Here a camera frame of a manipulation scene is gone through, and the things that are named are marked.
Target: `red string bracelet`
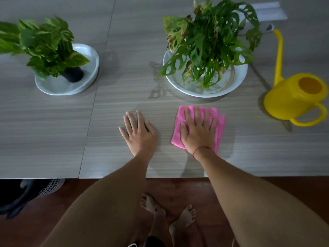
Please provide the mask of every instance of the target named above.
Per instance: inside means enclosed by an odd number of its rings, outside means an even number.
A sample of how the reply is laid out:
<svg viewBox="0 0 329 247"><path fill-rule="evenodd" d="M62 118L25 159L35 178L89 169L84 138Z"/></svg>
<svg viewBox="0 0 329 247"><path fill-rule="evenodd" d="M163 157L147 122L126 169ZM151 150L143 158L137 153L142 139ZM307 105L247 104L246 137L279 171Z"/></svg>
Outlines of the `red string bracelet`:
<svg viewBox="0 0 329 247"><path fill-rule="evenodd" d="M205 147L205 148L208 148L208 149L212 149L211 147L208 147L208 146L205 146L205 145L199 146L199 147L197 147L197 149L199 149L199 148L201 148L201 147Z"/></svg>

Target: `bare foot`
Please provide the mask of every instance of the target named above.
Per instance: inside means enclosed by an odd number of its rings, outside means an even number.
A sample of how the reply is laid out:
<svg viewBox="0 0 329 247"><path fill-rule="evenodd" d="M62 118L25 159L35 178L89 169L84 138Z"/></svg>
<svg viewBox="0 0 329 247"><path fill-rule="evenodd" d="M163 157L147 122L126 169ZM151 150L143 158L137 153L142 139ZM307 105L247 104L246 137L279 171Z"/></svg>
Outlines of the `bare foot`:
<svg viewBox="0 0 329 247"><path fill-rule="evenodd" d="M155 214L160 214L162 216L166 216L166 211L162 209L155 201L154 199L148 195L147 193L142 194L141 198L141 206L145 208L146 210L152 212Z"/></svg>
<svg viewBox="0 0 329 247"><path fill-rule="evenodd" d="M195 221L196 211L189 204L181 213L179 218L169 226L170 234L173 236L175 232L182 232L184 228Z"/></svg>

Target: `shorts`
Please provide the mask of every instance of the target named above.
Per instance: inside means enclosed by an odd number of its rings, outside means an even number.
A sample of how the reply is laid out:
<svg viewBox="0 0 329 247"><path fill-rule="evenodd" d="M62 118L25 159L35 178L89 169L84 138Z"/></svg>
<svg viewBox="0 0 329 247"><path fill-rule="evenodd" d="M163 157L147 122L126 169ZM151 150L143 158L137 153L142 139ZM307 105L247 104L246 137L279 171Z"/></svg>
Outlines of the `shorts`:
<svg viewBox="0 0 329 247"><path fill-rule="evenodd" d="M144 247L166 247L166 246L157 237L149 236L145 241Z"/></svg>

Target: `hand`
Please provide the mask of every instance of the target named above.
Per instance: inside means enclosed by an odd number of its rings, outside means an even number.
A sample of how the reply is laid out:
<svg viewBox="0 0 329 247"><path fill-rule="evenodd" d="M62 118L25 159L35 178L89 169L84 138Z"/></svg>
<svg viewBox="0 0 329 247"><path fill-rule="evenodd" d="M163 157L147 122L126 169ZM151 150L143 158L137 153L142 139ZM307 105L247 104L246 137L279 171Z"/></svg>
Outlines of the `hand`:
<svg viewBox="0 0 329 247"><path fill-rule="evenodd" d="M216 118L213 118L212 124L209 124L209 109L206 110L205 118L202 123L200 110L198 107L194 109L195 123L191 118L189 108L185 109L185 118L190 129L187 135L187 128L184 122L181 123L181 140L189 153L194 153L201 146L214 148L214 135L216 129Z"/></svg>
<svg viewBox="0 0 329 247"><path fill-rule="evenodd" d="M123 127L119 127L122 137L134 156L141 154L150 160L157 147L157 133L154 127L150 121L145 121L139 110L136 111L138 124L132 113L126 112L126 114L123 116L123 120L128 133Z"/></svg>

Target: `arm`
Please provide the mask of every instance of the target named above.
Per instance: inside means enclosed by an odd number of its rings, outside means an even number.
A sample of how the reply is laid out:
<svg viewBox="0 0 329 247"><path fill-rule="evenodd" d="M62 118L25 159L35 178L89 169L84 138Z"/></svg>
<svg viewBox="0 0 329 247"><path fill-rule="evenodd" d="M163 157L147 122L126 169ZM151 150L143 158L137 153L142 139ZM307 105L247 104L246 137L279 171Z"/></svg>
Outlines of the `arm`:
<svg viewBox="0 0 329 247"><path fill-rule="evenodd" d="M213 147L216 121L209 129L209 113L195 124L186 111L190 127L182 125L182 142L201 163L215 190L241 247L329 246L329 225L301 201L273 184L222 160Z"/></svg>
<svg viewBox="0 0 329 247"><path fill-rule="evenodd" d="M137 112L138 128L133 115L127 115L124 122L128 133L121 127L119 129L134 158L81 194L42 247L128 246L157 137L153 126L144 121L140 111Z"/></svg>

